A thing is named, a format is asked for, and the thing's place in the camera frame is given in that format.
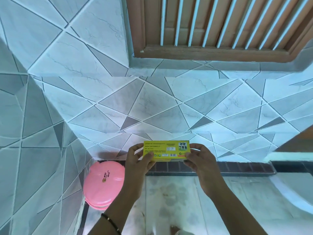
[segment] marble floor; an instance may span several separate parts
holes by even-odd
[[[268,177],[224,179],[269,235],[307,235],[313,231],[313,215],[287,201]],[[89,208],[83,235],[100,214]],[[197,177],[146,176],[142,195],[131,209],[122,234],[170,235],[170,225],[195,235],[229,235]]]

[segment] person's right hand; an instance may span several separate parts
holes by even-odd
[[[226,185],[215,156],[206,146],[198,143],[191,143],[190,151],[191,153],[185,154],[188,160],[184,161],[184,164],[196,171],[201,188],[208,197],[212,198],[215,193],[218,193],[219,188]]]

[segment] person's right arm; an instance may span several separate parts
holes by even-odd
[[[202,144],[191,143],[190,148],[184,163],[196,171],[201,188],[213,201],[230,235],[267,235],[225,183],[215,156]]]

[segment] window bar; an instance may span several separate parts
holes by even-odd
[[[209,36],[209,31],[210,31],[210,28],[211,28],[211,25],[212,25],[212,21],[213,21],[213,17],[214,17],[215,11],[216,11],[217,3],[218,3],[218,0],[214,0],[212,11],[211,11],[211,14],[210,14],[208,27],[207,27],[207,30],[205,31],[202,47],[205,47],[205,45],[207,43],[208,36]]]
[[[245,25],[246,25],[246,23],[247,23],[247,20],[248,20],[249,15],[250,15],[250,13],[251,13],[251,11],[252,11],[252,8],[253,8],[253,6],[254,6],[254,4],[255,4],[255,1],[256,1],[256,0],[250,0],[250,4],[248,5],[248,9],[247,9],[246,14],[245,14],[245,17],[244,17],[244,19],[243,19],[243,21],[242,21],[242,23],[241,23],[240,29],[239,29],[239,31],[238,31],[238,33],[237,33],[237,36],[236,36],[236,39],[235,39],[235,41],[234,41],[234,43],[233,43],[232,49],[234,49],[234,48],[236,47],[237,43],[238,43],[238,40],[239,40],[239,38],[240,38],[240,35],[241,35],[242,31],[244,30],[244,27],[245,27]]]
[[[166,9],[166,0],[162,0],[161,41],[160,41],[161,46],[163,46],[164,40],[165,9]]]
[[[195,24],[196,24],[198,9],[199,9],[199,3],[200,3],[200,0],[196,0],[196,5],[195,5],[195,9],[194,9],[194,16],[193,16],[193,21],[192,21],[192,23],[191,23],[191,29],[190,29],[188,47],[191,46],[191,42],[192,42],[192,40],[193,40],[194,29],[195,29]]]
[[[300,12],[302,11],[303,7],[306,5],[306,3],[308,2],[308,0],[302,0],[300,6],[298,6],[295,14],[293,15],[292,19],[289,21],[288,25],[286,26],[286,28],[284,29],[284,31],[281,33],[280,37],[278,38],[275,46],[273,47],[273,50],[275,50],[277,48],[277,46],[279,45],[279,43],[281,42],[281,40],[284,38],[284,36],[287,34],[288,30],[290,29],[290,27],[292,26],[292,24],[295,22],[295,20],[297,19],[298,15],[300,14]]]
[[[178,35],[180,29],[180,20],[182,19],[182,5],[184,0],[179,0],[179,7],[178,7],[178,16],[177,16],[177,25],[176,25],[176,34],[175,34],[175,43],[174,46],[178,45]]]
[[[218,42],[217,42],[217,45],[216,45],[217,48],[219,48],[219,47],[221,46],[222,39],[223,39],[223,37],[224,37],[224,35],[225,35],[226,28],[227,28],[227,26],[228,26],[230,17],[231,17],[231,15],[232,15],[232,13],[233,13],[233,10],[234,10],[236,1],[237,1],[237,0],[232,0],[232,3],[230,4],[230,7],[229,7],[229,10],[228,10],[226,19],[225,19],[225,23],[224,23],[224,25],[223,25],[221,34],[220,34],[220,36],[219,36],[219,39],[218,39]]]
[[[269,30],[267,31],[263,41],[261,42],[260,46],[259,46],[259,50],[262,49],[262,47],[264,46],[265,42],[267,41],[268,37],[270,36],[270,34],[272,33],[274,27],[276,26],[278,20],[280,19],[281,15],[284,13],[286,7],[288,6],[289,2],[291,0],[285,0],[284,4],[282,5],[282,7],[280,8],[278,14],[276,15],[271,27],[269,28]]]
[[[266,5],[265,5],[265,7],[264,7],[264,9],[263,9],[263,11],[262,11],[262,13],[261,13],[261,15],[260,15],[260,18],[258,19],[258,22],[256,23],[256,25],[255,25],[255,27],[254,27],[254,29],[253,29],[253,31],[252,31],[252,33],[251,33],[251,35],[250,35],[248,41],[247,41],[247,44],[246,44],[246,46],[245,46],[245,49],[247,49],[247,48],[249,47],[249,45],[250,45],[250,43],[251,43],[251,41],[252,41],[252,39],[253,39],[253,37],[254,37],[256,31],[258,30],[258,28],[259,28],[259,26],[260,26],[260,24],[261,24],[261,22],[262,22],[262,20],[263,20],[263,18],[264,18],[264,16],[265,16],[266,12],[267,12],[269,6],[271,5],[272,1],[273,1],[273,0],[268,0],[268,1],[267,1],[267,3],[266,3]]]

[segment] yellow box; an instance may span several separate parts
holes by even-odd
[[[154,152],[152,161],[169,162],[183,161],[185,153],[190,153],[189,141],[144,141],[143,155]]]

